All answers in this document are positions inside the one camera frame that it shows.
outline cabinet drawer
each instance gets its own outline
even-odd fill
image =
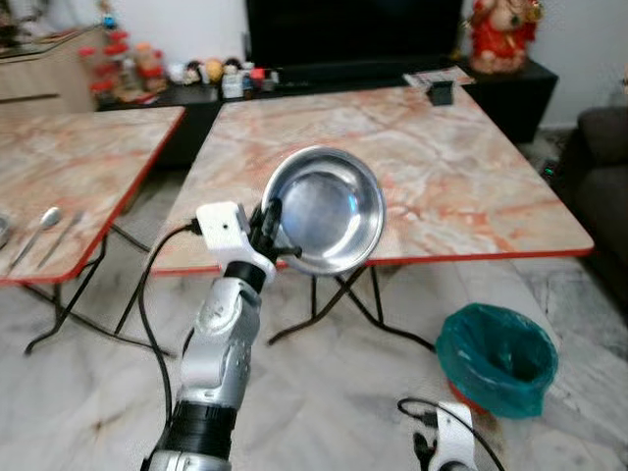
[[[68,113],[66,102],[61,98],[16,101],[0,103],[0,116],[3,118],[36,118],[38,116]]]
[[[42,61],[0,65],[0,100],[57,94],[55,88]]]

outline teal plastic bag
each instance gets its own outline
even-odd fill
[[[541,327],[488,304],[469,304],[449,316],[436,351],[447,377],[465,397],[513,419],[541,415],[558,368],[556,350]]]

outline spoon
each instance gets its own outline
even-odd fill
[[[55,240],[55,243],[52,244],[52,247],[50,247],[50,249],[48,250],[48,253],[46,253],[46,255],[41,259],[41,261],[39,262],[39,265],[37,265],[37,268],[43,267],[44,263],[46,263],[48,259],[50,258],[50,256],[55,252],[55,250],[57,249],[61,241],[68,235],[68,232],[70,231],[70,229],[80,222],[80,220],[82,219],[82,215],[83,215],[82,211],[77,211],[75,213],[75,216],[72,218],[70,223],[66,226],[63,232],[59,234],[59,237],[57,238],[57,240]]]
[[[20,263],[20,261],[26,256],[26,254],[35,245],[35,243],[37,242],[37,239],[39,238],[39,236],[41,236],[41,233],[55,226],[60,220],[61,220],[61,211],[59,210],[59,208],[52,207],[48,211],[46,211],[44,215],[41,217],[41,221],[39,221],[39,226],[37,227],[37,231],[35,231],[35,234],[32,235],[32,237],[30,238],[26,246],[22,249],[22,251],[20,252],[20,255],[18,255],[18,258],[16,258],[13,262],[11,262],[10,268],[13,269],[18,263]]]

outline black cable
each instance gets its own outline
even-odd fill
[[[161,249],[172,237],[184,232],[193,232],[195,234],[200,234],[198,221],[194,219],[190,224],[182,226],[178,229],[174,229],[173,231],[167,233],[164,238],[161,239],[161,241],[155,247],[153,253],[150,255],[148,263],[146,264],[146,268],[144,269],[144,272],[139,279],[139,292],[137,295],[137,305],[139,307],[139,316],[141,317],[141,323],[143,324],[146,335],[148,336],[150,346],[155,353],[155,358],[157,359],[157,364],[159,365],[159,371],[161,372],[161,378],[164,384],[164,397],[166,399],[166,426],[170,424],[173,416],[173,397],[172,390],[170,388],[170,376],[168,375],[168,368],[166,367],[164,355],[162,354],[162,351],[159,348],[159,344],[155,339],[155,335],[153,334],[153,331],[150,328],[150,324],[148,323],[148,317],[146,316],[146,306],[144,304],[144,290],[146,289],[146,280],[148,280],[148,276],[150,275],[150,269],[153,266],[153,263],[155,262],[155,259],[157,258],[157,255],[159,255]]]
[[[422,415],[413,414],[412,412],[410,412],[409,410],[407,410],[406,408],[403,407],[405,404],[411,404],[411,403],[419,403],[419,404],[430,405],[432,407],[436,407],[436,408],[440,409],[441,411],[447,413],[451,417],[453,417],[458,422],[460,422],[462,425],[464,425],[464,427],[469,432],[471,432],[473,434],[473,437],[475,437],[475,439],[478,442],[480,442],[480,445],[487,451],[487,453],[489,454],[489,456],[493,460],[493,463],[496,465],[497,469],[499,471],[505,471],[505,468],[501,464],[501,461],[499,461],[499,458],[497,458],[497,455],[495,454],[495,452],[493,451],[491,446],[488,444],[488,442],[485,440],[485,438],[482,437],[482,435],[479,432],[476,432],[473,427],[471,427],[469,424],[467,424],[464,420],[462,420],[456,414],[451,412],[446,407],[442,407],[437,402],[433,402],[432,400],[423,399],[423,398],[420,398],[420,397],[406,397],[406,398],[400,400],[396,404],[396,408],[399,410],[399,412],[401,412],[404,415],[407,415],[408,417],[412,417],[413,419],[420,420],[421,422],[423,422],[423,416]]]

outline robotic arm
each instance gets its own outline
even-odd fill
[[[172,421],[142,471],[229,471],[231,433],[249,377],[251,346],[259,331],[260,291],[275,277],[282,203],[258,207],[249,223],[231,202],[196,212],[203,237],[223,267],[194,322],[183,354],[182,387]]]

